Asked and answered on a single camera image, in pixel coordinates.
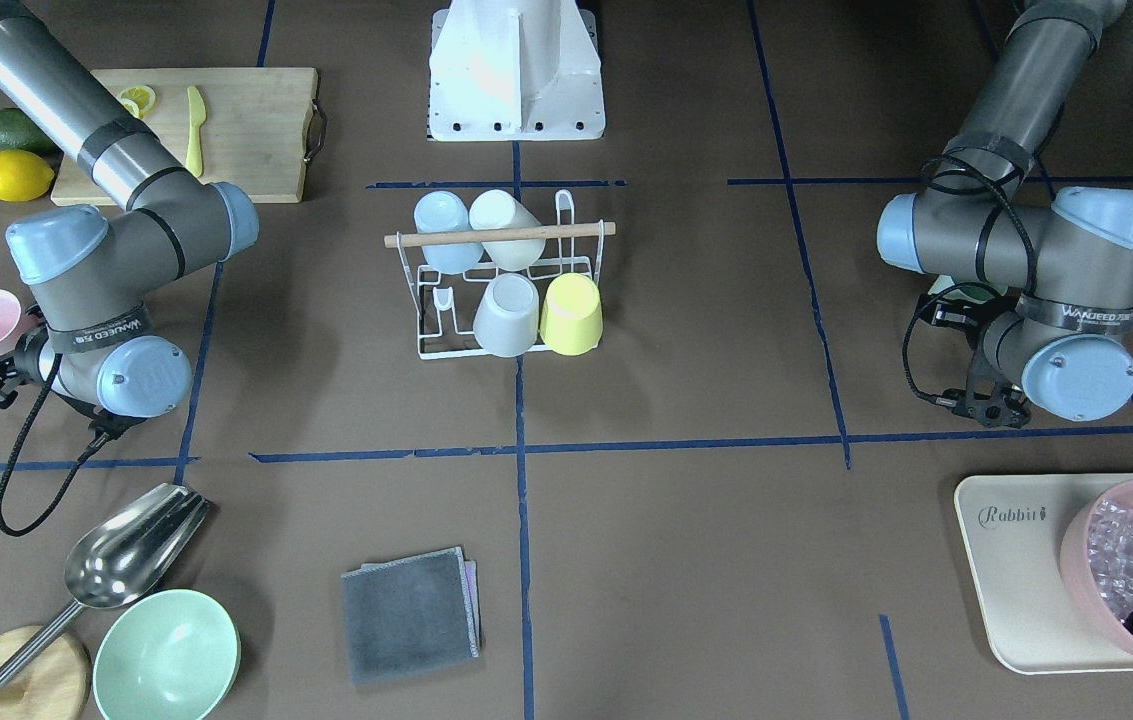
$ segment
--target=yellow cup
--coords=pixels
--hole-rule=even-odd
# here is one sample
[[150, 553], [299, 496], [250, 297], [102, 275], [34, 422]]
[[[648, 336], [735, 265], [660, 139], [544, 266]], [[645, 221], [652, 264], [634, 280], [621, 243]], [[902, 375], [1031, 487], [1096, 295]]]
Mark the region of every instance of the yellow cup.
[[602, 296], [593, 278], [566, 273], [548, 283], [539, 337], [557, 355], [583, 355], [602, 339]]

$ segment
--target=tray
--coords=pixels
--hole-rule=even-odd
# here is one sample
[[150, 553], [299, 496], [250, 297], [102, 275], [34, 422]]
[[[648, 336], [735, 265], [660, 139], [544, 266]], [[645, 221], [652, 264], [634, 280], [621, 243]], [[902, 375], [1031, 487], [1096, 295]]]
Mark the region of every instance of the tray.
[[[197, 86], [206, 100], [201, 127], [202, 183], [236, 184], [255, 202], [304, 197], [306, 135], [318, 92], [315, 68], [160, 68], [94, 70], [117, 94], [147, 85], [157, 94], [144, 122], [184, 161], [188, 149], [188, 95]], [[113, 205], [73, 161], [59, 169], [50, 192], [56, 205]]]
[[1133, 671], [1133, 657], [1073, 609], [1059, 577], [1064, 530], [1133, 473], [973, 475], [954, 505], [988, 646], [1015, 674]]

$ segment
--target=white wire rack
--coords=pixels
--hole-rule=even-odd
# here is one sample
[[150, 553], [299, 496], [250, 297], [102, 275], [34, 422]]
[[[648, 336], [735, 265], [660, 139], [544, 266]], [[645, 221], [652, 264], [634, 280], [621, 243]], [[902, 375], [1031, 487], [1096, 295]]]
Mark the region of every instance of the white wire rack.
[[[553, 205], [556, 209], [557, 225], [576, 225], [576, 197], [570, 190], [557, 190]], [[606, 229], [607, 223], [598, 220], [595, 254], [581, 254], [583, 242], [576, 237], [557, 237], [557, 255], [535, 260], [520, 274], [530, 278], [531, 282], [539, 282], [552, 281], [552, 278], [565, 273], [585, 273], [594, 282], [600, 282]], [[485, 286], [505, 270], [484, 261], [463, 274], [443, 276], [428, 263], [411, 264], [401, 232], [397, 234], [397, 254], [401, 259], [402, 274], [415, 305], [415, 350], [420, 359], [489, 355], [474, 338], [472, 316]], [[536, 342], [529, 351], [547, 349], [548, 346]]]

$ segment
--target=cup rack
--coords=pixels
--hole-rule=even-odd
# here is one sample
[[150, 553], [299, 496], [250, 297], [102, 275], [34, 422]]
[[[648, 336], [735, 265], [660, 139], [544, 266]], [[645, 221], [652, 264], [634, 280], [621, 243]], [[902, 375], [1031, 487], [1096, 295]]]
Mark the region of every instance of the cup rack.
[[[576, 197], [570, 190], [557, 190], [553, 197], [556, 225], [538, 228], [508, 228], [496, 231], [461, 232], [394, 232], [384, 236], [384, 246], [397, 247], [401, 259], [402, 274], [407, 290], [415, 305], [415, 350], [420, 361], [441, 361], [444, 357], [472, 357], [489, 355], [475, 340], [472, 316], [482, 300], [485, 285], [499, 273], [505, 273], [489, 261], [483, 261], [460, 276], [443, 276], [436, 268], [421, 261], [416, 265], [406, 254], [409, 247], [425, 245], [450, 245], [460, 242], [511, 242], [526, 237], [543, 237], [557, 240], [556, 256], [535, 260], [520, 274], [531, 282], [552, 281], [564, 273], [586, 273], [594, 282], [602, 279], [602, 256], [606, 249], [606, 237], [616, 231], [615, 223], [598, 220], [597, 223], [576, 223]], [[597, 249], [586, 254], [579, 238], [597, 237]], [[546, 251], [552, 245], [546, 245]], [[536, 342], [529, 351], [544, 351], [548, 346]]]

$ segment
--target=robotic arm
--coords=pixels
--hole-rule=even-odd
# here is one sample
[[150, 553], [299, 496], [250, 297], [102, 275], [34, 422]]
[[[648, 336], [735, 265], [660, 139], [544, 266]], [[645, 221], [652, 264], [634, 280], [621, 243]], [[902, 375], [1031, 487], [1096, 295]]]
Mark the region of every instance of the robotic arm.
[[[927, 190], [892, 200], [877, 227], [886, 263], [968, 281], [925, 297], [914, 314], [968, 333], [966, 387], [913, 389], [988, 427], [1026, 423], [1026, 400], [1065, 420], [1105, 418], [1133, 393], [1122, 346], [1133, 329], [1133, 190], [1068, 187], [1049, 210], [1010, 202], [1125, 0], [1026, 5], [962, 132], [928, 161]], [[956, 296], [980, 283], [1022, 293]]]
[[172, 410], [190, 365], [151, 333], [142, 297], [254, 245], [254, 205], [232, 184], [197, 181], [14, 0], [0, 0], [0, 88], [123, 210], [108, 220], [91, 205], [59, 207], [7, 229], [45, 324], [0, 359], [0, 407], [14, 387], [44, 383], [58, 359], [56, 392], [87, 415]]

